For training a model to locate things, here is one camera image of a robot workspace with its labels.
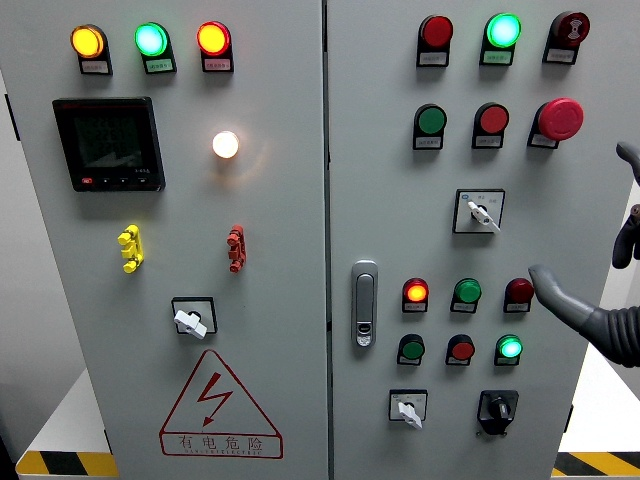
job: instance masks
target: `lit red indicator light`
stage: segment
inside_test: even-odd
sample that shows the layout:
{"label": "lit red indicator light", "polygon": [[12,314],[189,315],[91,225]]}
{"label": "lit red indicator light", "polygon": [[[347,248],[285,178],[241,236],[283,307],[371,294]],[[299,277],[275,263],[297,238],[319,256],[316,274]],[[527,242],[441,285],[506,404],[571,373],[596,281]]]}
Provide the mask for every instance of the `lit red indicator light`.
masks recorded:
{"label": "lit red indicator light", "polygon": [[206,22],[196,35],[203,72],[233,72],[231,33],[220,22]]}
{"label": "lit red indicator light", "polygon": [[404,313],[426,312],[429,286],[421,278],[407,280],[402,287],[402,311]]}

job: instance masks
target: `yellow terminal block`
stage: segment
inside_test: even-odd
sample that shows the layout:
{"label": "yellow terminal block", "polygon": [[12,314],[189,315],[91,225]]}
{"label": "yellow terminal block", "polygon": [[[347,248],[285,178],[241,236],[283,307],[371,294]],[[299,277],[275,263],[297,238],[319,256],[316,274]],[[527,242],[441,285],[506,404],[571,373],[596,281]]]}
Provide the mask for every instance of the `yellow terminal block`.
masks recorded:
{"label": "yellow terminal block", "polygon": [[137,225],[129,225],[118,236],[118,243],[122,245],[120,253],[122,258],[128,260],[122,267],[125,273],[135,272],[144,261],[144,251],[140,238],[140,229]]}

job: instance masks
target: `digital power meter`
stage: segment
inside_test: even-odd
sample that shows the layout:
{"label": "digital power meter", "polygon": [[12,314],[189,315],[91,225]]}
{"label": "digital power meter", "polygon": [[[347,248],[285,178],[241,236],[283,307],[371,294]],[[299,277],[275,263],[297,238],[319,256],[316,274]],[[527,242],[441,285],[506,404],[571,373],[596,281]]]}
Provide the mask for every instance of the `digital power meter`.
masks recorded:
{"label": "digital power meter", "polygon": [[53,101],[74,190],[159,191],[165,186],[149,97]]}

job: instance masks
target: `red terminal block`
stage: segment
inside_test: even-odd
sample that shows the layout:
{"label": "red terminal block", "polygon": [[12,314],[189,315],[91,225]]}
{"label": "red terminal block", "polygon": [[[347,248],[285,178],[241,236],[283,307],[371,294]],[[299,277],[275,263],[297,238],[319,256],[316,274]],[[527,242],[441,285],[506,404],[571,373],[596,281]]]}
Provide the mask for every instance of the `red terminal block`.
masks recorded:
{"label": "red terminal block", "polygon": [[247,261],[247,250],[242,225],[234,225],[231,227],[231,232],[229,232],[229,236],[227,237],[227,245],[229,245],[229,259],[232,260],[229,270],[232,273],[238,273]]}

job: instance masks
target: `white switch knob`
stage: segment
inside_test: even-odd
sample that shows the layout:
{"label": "white switch knob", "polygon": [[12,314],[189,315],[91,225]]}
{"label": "white switch knob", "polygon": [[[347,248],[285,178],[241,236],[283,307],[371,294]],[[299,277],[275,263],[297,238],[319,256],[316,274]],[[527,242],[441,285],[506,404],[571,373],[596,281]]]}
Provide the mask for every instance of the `white switch knob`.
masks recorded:
{"label": "white switch knob", "polygon": [[200,317],[195,313],[185,313],[178,310],[173,321],[184,327],[185,331],[202,340],[207,334],[207,327],[200,323]]}
{"label": "white switch knob", "polygon": [[491,218],[491,215],[489,215],[484,208],[479,207],[473,202],[467,202],[467,205],[471,209],[471,214],[473,215],[473,218],[478,220],[478,223],[480,223],[481,225],[484,225],[493,233],[500,233],[500,227],[496,225],[496,223],[493,221],[493,218]]}
{"label": "white switch knob", "polygon": [[404,418],[404,421],[411,425],[416,430],[422,430],[422,421],[420,417],[416,415],[416,410],[406,403],[398,402],[398,410],[400,415]]}

